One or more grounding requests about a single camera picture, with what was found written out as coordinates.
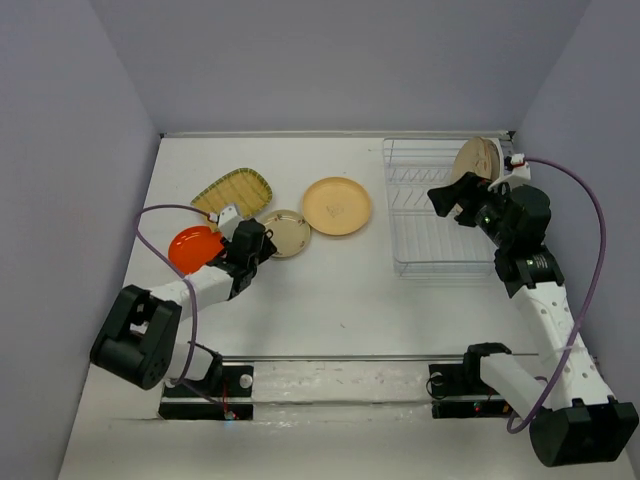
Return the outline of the small cream calligraphy plate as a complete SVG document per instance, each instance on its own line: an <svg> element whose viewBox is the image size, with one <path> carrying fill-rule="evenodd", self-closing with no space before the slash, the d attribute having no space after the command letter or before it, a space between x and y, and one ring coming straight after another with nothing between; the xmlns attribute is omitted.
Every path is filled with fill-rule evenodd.
<svg viewBox="0 0 640 480"><path fill-rule="evenodd" d="M273 233L271 241L276 247L274 257L277 259L294 257L310 243L311 228L296 211L275 210L263 216L260 222Z"/></svg>

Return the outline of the beige bird-pattern plate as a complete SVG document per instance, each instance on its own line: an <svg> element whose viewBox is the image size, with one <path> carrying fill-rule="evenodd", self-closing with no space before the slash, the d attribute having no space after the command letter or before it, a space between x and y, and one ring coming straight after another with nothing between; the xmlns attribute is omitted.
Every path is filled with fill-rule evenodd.
<svg viewBox="0 0 640 480"><path fill-rule="evenodd" d="M494 181L501 175L501 170L502 161L498 146L490 139L473 137L458 151L449 182L456 183L468 172Z"/></svg>

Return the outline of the white plate green rim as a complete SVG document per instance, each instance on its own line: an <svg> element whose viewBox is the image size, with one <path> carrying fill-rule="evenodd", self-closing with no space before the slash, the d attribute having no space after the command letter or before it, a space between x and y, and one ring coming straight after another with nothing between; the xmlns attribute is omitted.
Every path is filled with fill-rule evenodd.
<svg viewBox="0 0 640 480"><path fill-rule="evenodd" d="M500 145L495 142L490 142L491 147L491 179L493 181L497 180L500 176L504 174L505 166L504 166L504 154Z"/></svg>

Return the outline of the peach round plate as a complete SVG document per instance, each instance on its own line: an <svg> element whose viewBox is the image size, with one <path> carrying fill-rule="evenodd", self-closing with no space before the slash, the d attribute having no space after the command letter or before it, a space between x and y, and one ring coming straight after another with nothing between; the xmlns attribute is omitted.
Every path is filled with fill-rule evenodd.
<svg viewBox="0 0 640 480"><path fill-rule="evenodd" d="M358 182L345 177L326 177L313 183L301 201L306 222L329 236L355 233L372 213L372 201Z"/></svg>

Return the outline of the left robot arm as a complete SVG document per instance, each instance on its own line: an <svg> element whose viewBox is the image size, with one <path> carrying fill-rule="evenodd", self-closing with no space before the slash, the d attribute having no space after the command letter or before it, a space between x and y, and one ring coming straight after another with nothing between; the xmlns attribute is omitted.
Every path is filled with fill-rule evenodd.
<svg viewBox="0 0 640 480"><path fill-rule="evenodd" d="M189 384L201 395L215 392L221 355L195 339L178 344L179 325L190 319L196 336L201 308L245 290L258 266L276 253L272 235L256 220L243 220L223 250L197 272L150 290L122 288L93 343L90 362L143 390L167 381Z"/></svg>

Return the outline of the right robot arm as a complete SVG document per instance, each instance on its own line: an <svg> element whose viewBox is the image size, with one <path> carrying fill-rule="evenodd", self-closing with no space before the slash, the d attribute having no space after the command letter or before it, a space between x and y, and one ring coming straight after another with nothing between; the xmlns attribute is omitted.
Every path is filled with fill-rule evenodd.
<svg viewBox="0 0 640 480"><path fill-rule="evenodd" d="M544 243L550 200L530 185L491 186L471 172L429 190L435 213L478 227L495 244L495 270L529 333L544 378L524 370L500 343L471 345L460 368L470 391L501 396L528 429L547 467L613 462L639 425L630 402L619 401L584 346L567 301L565 279Z"/></svg>

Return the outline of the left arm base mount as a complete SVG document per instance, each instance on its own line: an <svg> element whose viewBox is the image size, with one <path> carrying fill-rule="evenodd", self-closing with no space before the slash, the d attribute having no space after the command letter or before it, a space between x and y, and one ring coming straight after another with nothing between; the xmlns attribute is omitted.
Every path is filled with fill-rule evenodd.
<svg viewBox="0 0 640 480"><path fill-rule="evenodd" d="M214 384L186 381L164 386L158 406L163 420L250 421L254 417L254 365L223 363Z"/></svg>

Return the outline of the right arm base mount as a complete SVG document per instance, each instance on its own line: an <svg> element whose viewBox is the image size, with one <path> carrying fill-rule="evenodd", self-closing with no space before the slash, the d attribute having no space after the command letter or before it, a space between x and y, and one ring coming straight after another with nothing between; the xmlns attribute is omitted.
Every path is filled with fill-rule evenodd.
<svg viewBox="0 0 640 480"><path fill-rule="evenodd" d="M431 397L431 413L436 420L507 419L513 413L494 389L482 382L470 382L461 363L430 364L425 389Z"/></svg>

